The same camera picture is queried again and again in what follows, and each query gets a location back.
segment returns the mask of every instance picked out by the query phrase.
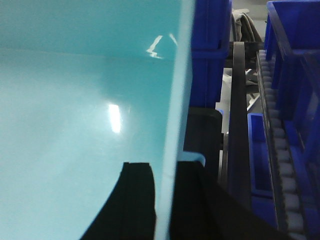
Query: glossy surface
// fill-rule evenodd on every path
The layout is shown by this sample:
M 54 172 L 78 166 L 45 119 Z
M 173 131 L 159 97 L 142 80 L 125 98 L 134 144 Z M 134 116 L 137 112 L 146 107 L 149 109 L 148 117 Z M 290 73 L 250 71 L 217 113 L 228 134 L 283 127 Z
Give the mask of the glossy surface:
M 0 3 L 0 239 L 79 239 L 123 162 L 151 164 L 156 239 L 165 239 L 191 88 L 193 7 Z

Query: blue plastic bin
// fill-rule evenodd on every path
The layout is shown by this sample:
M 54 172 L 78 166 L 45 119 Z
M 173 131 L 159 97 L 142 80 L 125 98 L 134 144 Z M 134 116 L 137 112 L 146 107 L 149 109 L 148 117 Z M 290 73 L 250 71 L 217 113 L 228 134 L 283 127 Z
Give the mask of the blue plastic bin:
M 197 0 L 191 47 L 193 50 L 219 49 L 230 29 L 231 0 Z
M 290 130 L 289 141 L 294 148 L 293 160 L 299 161 L 300 169 L 305 168 L 307 174 L 298 175 L 300 182 L 310 184 L 302 187 L 311 188 L 320 212 L 320 54 L 306 54 L 301 62 L 305 77 L 301 81 L 293 124 L 286 122 L 286 128 Z
M 222 35 L 223 38 L 219 48 L 192 50 L 191 107 L 215 108 L 216 102 L 220 101 L 225 59 L 229 54 L 231 6 L 232 2 L 230 0 L 227 8 L 228 24 Z
M 279 89 L 277 106 L 283 119 L 293 117 L 303 77 L 300 57 L 320 49 L 320 1 L 270 1 L 265 34 L 266 59 Z
M 253 196 L 273 198 L 268 147 L 262 113 L 248 114 L 251 193 Z
M 251 210 L 256 216 L 277 228 L 275 204 L 272 199 L 253 196 L 251 198 Z

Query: white roller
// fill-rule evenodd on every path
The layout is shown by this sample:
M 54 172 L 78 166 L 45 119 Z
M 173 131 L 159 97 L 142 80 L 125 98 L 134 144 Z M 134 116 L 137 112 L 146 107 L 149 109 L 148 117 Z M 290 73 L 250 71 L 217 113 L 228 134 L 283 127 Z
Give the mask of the white roller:
M 300 213 L 288 211 L 286 217 L 289 232 L 302 233 L 304 231 L 304 220 Z
M 281 128 L 281 120 L 279 118 L 270 118 L 272 128 Z
M 290 162 L 290 154 L 289 154 L 288 150 L 277 149 L 276 156 L 277 156 L 277 159 L 280 163 L 281 162 L 284 162 L 284 163 Z
M 272 83 L 272 78 L 270 76 L 262 76 L 262 81 L 264 83 Z
M 275 138 L 284 139 L 286 136 L 285 131 L 280 127 L 274 127 L 272 132 Z
M 283 177 L 292 177 L 294 175 L 294 168 L 290 163 L 280 162 L 279 173 Z
M 276 150 L 278 149 L 285 150 L 287 148 L 286 139 L 275 137 L 273 141 L 274 141 L 274 147 Z
M 261 70 L 270 72 L 270 69 L 269 69 L 268 65 L 261 66 Z
M 276 103 L 275 102 L 268 102 L 268 109 L 275 109 L 276 108 Z
M 268 81 L 263 82 L 263 86 L 264 86 L 264 88 L 265 88 L 265 89 L 267 89 L 267 88 L 271 88 L 271 85 L 272 85 L 272 83 L 271 83 L 271 82 L 268 82 Z
M 285 193 L 284 208 L 288 211 L 298 212 L 300 208 L 300 200 L 297 194 Z
M 270 94 L 270 95 L 276 94 L 276 91 L 274 89 L 267 87 L 266 85 L 264 87 L 265 87 L 265 89 L 264 89 L 265 94 Z
M 267 66 L 267 67 L 268 67 L 268 66 L 269 66 L 269 63 L 268 63 L 267 61 L 265 61 L 265 60 L 262 59 L 262 60 L 260 61 L 260 65 L 261 65 L 262 67 L 264 67 L 264 66 Z
M 279 110 L 269 109 L 268 108 L 268 113 L 269 113 L 269 117 L 270 118 L 279 118 L 279 114 L 280 114 Z
M 262 71 L 262 76 L 271 77 L 271 73 L 269 71 Z
M 280 179 L 284 193 L 295 193 L 297 191 L 297 183 L 294 177 L 281 176 Z
M 307 240 L 305 235 L 302 235 L 302 234 L 299 234 L 299 233 L 290 232 L 289 236 L 292 237 L 295 240 Z
M 271 94 L 265 95 L 265 99 L 266 99 L 267 101 L 275 101 L 275 100 L 276 100 L 275 96 L 273 96 L 273 95 L 271 95 Z

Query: blue container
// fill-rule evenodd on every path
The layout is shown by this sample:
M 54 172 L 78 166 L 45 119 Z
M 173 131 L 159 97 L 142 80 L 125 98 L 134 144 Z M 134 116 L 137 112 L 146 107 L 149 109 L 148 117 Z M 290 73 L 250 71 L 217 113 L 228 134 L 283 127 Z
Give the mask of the blue container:
M 299 158 L 305 166 L 320 212 L 320 54 L 306 54 L 302 66 L 305 77 L 293 114 L 296 137 L 292 134 L 289 140 L 291 145 L 297 146 L 293 158 Z
M 231 6 L 232 2 L 229 1 L 226 17 L 228 24 L 221 35 L 223 38 L 219 48 L 192 51 L 191 107 L 215 108 L 216 102 L 220 101 L 225 59 L 229 54 Z
M 261 113 L 248 114 L 251 193 L 253 196 L 273 198 L 268 147 Z
M 193 50 L 212 50 L 222 46 L 230 29 L 230 6 L 231 0 L 196 1 L 191 41 Z
M 320 50 L 320 1 L 270 1 L 265 34 L 266 59 L 279 89 L 277 106 L 283 119 L 293 117 L 303 69 L 303 53 Z
M 256 216 L 277 228 L 275 204 L 272 199 L 253 196 L 251 198 L 251 210 Z

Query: black plastic part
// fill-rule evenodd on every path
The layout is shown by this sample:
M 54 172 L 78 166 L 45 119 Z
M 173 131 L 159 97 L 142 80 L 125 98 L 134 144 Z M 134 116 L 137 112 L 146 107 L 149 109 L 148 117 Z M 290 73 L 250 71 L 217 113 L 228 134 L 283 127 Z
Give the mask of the black plastic part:
M 263 42 L 245 42 L 244 43 L 244 64 L 246 69 L 256 69 L 256 52 L 264 49 Z M 225 68 L 232 68 L 234 65 L 234 42 L 229 43 L 229 55 L 224 62 Z
M 155 183 L 149 163 L 123 164 L 109 199 L 82 240 L 153 240 Z
M 228 192 L 251 209 L 245 44 L 234 42 L 228 136 Z
M 173 195 L 171 240 L 291 240 L 226 193 L 199 162 L 181 161 Z
M 221 148 L 222 115 L 212 108 L 190 107 L 184 151 L 201 153 L 205 157 L 205 169 L 218 177 L 219 153 Z
M 224 149 L 224 139 L 225 139 L 225 134 L 221 133 L 221 138 L 220 138 L 220 150 Z

